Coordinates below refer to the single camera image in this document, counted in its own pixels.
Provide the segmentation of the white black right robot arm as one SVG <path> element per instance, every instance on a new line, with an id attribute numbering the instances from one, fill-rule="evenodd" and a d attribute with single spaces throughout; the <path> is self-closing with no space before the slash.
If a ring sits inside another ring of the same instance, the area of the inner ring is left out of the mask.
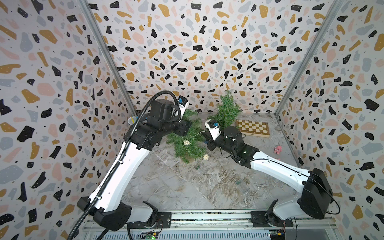
<path id="1" fill-rule="evenodd" d="M 220 130 L 215 120 L 206 121 L 205 126 L 207 131 L 203 135 L 210 151 L 219 148 L 240 166 L 272 176 L 297 192 L 285 200 L 273 201 L 263 222 L 277 226 L 284 220 L 303 215 L 322 220 L 329 213 L 329 205 L 335 200 L 323 171 L 291 166 L 245 144 L 243 134 L 234 126 Z"/>

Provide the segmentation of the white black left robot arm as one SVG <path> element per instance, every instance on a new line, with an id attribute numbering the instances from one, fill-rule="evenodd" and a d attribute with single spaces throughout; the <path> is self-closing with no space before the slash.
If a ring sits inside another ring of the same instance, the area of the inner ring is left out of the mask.
<path id="1" fill-rule="evenodd" d="M 127 223 L 141 222 L 150 228 L 157 222 L 155 206 L 148 202 L 128 205 L 122 201 L 122 196 L 139 165 L 164 136 L 174 133 L 184 137 L 187 134 L 191 123 L 179 120 L 187 105 L 184 97 L 179 97 L 177 103 L 154 100 L 151 111 L 138 119 L 136 126 L 130 127 L 132 139 L 123 142 L 114 162 L 116 170 L 110 170 L 112 177 L 102 181 L 106 187 L 98 186 L 89 197 L 82 197 L 77 203 L 98 225 L 115 232 Z"/>

